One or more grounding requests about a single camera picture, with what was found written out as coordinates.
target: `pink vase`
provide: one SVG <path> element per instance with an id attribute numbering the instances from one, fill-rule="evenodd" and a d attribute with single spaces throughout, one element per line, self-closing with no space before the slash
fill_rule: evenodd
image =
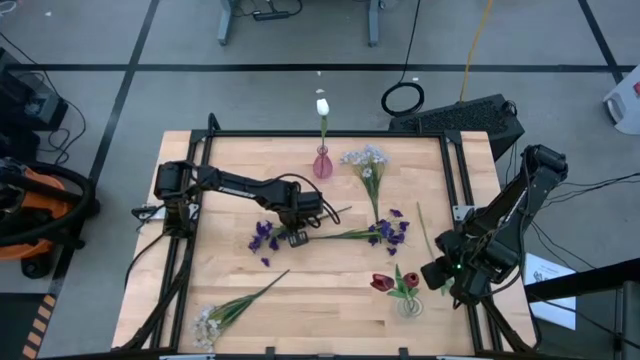
<path id="1" fill-rule="evenodd" d="M 318 146 L 318 157 L 313 162 L 313 173 L 320 179 L 327 179 L 333 173 L 333 164 L 327 153 L 329 148 L 324 145 Z"/>

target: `white tulip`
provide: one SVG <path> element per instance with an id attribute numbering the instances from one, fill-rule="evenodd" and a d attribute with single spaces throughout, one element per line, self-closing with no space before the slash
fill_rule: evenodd
<path id="1" fill-rule="evenodd" d="M 318 108 L 318 115 L 327 116 L 329 115 L 329 103 L 327 99 L 320 99 L 316 102 L 316 107 Z"/>

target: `red tulip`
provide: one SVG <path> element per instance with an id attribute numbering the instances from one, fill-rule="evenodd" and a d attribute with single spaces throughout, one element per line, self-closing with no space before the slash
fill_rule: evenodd
<path id="1" fill-rule="evenodd" d="M 420 283 L 420 277 L 418 277 L 418 274 L 416 273 L 408 273 L 402 278 L 402 280 L 404 280 L 404 283 L 407 284 L 409 289 L 413 289 Z"/>
<path id="2" fill-rule="evenodd" d="M 395 282 L 393 281 L 393 279 L 386 275 L 373 274 L 373 281 L 371 282 L 371 286 L 382 292 L 393 289 L 394 284 Z"/>

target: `desk leg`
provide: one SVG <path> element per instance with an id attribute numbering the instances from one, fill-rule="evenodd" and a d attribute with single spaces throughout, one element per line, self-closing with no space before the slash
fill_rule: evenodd
<path id="1" fill-rule="evenodd" d="M 380 0 L 369 0 L 369 46 L 378 46 L 378 14 Z"/>
<path id="2" fill-rule="evenodd" d="M 221 46 L 225 46 L 227 45 L 229 29 L 231 28 L 233 0 L 220 0 L 220 5 L 222 5 L 222 16 L 220 17 L 220 27 L 218 28 L 218 42 Z"/>

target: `paper sheet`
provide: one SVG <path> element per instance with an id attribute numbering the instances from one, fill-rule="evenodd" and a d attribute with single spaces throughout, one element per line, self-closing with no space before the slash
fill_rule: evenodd
<path id="1" fill-rule="evenodd" d="M 571 269 L 552 263 L 538 256 L 527 254 L 525 263 L 525 285 L 545 281 L 560 276 L 575 273 Z M 570 309 L 576 309 L 576 298 L 564 298 L 551 300 L 550 302 L 558 304 Z M 552 322 L 554 324 L 566 327 L 571 330 L 576 329 L 576 314 L 571 311 L 557 308 L 544 302 L 531 303 L 531 311 L 537 318 Z"/>

